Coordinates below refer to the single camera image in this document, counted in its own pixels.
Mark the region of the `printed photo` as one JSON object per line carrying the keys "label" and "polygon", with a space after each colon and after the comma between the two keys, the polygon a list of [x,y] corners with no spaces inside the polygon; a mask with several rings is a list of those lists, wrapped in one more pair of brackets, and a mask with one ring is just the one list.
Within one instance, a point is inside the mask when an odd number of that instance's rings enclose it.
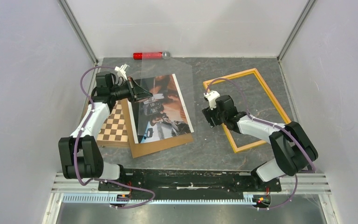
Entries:
{"label": "printed photo", "polygon": [[193,126],[175,74],[135,80],[153,96],[128,103],[135,143],[165,140],[193,132]]}

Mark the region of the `yellow wooden picture frame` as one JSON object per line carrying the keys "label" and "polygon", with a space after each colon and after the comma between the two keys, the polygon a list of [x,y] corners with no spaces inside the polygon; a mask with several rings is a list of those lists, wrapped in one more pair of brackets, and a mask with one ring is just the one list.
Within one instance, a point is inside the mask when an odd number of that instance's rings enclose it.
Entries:
{"label": "yellow wooden picture frame", "polygon": [[[218,72],[205,72],[198,78],[205,88],[210,87],[222,95],[230,95],[239,111],[250,111],[259,119],[277,123],[289,123],[294,120],[289,105],[284,82],[279,74],[258,69],[248,69],[226,75]],[[220,151],[235,153],[260,153],[271,157],[273,151],[265,141],[250,135],[242,135],[229,131],[224,125],[213,129],[198,112],[197,134],[195,139],[201,143],[211,143]]]}

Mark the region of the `transparent plastic sheet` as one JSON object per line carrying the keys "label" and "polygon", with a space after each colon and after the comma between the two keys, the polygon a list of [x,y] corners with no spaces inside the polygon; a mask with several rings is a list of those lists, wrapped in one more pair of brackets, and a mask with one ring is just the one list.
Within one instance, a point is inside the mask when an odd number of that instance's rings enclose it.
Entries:
{"label": "transparent plastic sheet", "polygon": [[179,60],[143,59],[139,84],[151,97],[134,106],[141,142],[165,140],[195,131],[193,70]]}

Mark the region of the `brown backing board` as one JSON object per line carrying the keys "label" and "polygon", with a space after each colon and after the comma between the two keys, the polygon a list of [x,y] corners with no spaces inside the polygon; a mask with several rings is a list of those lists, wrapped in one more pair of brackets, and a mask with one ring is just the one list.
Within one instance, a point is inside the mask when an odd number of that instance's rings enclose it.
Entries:
{"label": "brown backing board", "polygon": [[193,142],[193,136],[190,133],[155,141],[149,143],[135,143],[135,140],[138,139],[137,135],[134,135],[135,128],[132,127],[131,118],[130,118],[130,109],[128,106],[128,100],[123,99],[120,101],[122,105],[122,110],[124,114],[125,125],[127,128],[128,142],[131,149],[131,155],[133,158],[138,158],[148,154],[156,153],[165,149],[181,146],[190,142]]}

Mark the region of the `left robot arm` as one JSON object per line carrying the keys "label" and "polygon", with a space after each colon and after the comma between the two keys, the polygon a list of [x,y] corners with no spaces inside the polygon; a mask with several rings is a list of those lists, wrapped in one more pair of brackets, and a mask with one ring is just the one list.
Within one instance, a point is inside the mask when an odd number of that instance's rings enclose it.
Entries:
{"label": "left robot arm", "polygon": [[[123,79],[116,84],[116,77]],[[117,69],[117,76],[110,72],[99,72],[96,75],[96,86],[88,96],[89,104],[84,118],[76,130],[58,142],[62,172],[66,179],[78,179],[81,184],[86,178],[99,178],[101,181],[110,180],[110,185],[116,190],[126,188],[128,179],[123,175],[123,167],[104,162],[97,136],[113,111],[117,101],[127,99],[139,102],[152,97],[152,94],[141,87],[125,72]]]}

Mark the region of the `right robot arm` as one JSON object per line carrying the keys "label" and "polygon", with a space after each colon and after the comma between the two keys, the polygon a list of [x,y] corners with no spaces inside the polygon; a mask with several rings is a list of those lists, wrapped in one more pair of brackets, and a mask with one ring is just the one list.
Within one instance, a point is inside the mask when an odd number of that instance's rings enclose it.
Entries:
{"label": "right robot arm", "polygon": [[239,112],[229,95],[212,91],[204,94],[209,106],[202,110],[211,127],[225,125],[230,131],[251,135],[271,145],[274,158],[252,171],[251,186],[263,190],[269,181],[283,175],[294,176],[307,166],[315,170],[318,152],[297,122],[273,123],[247,112]]}

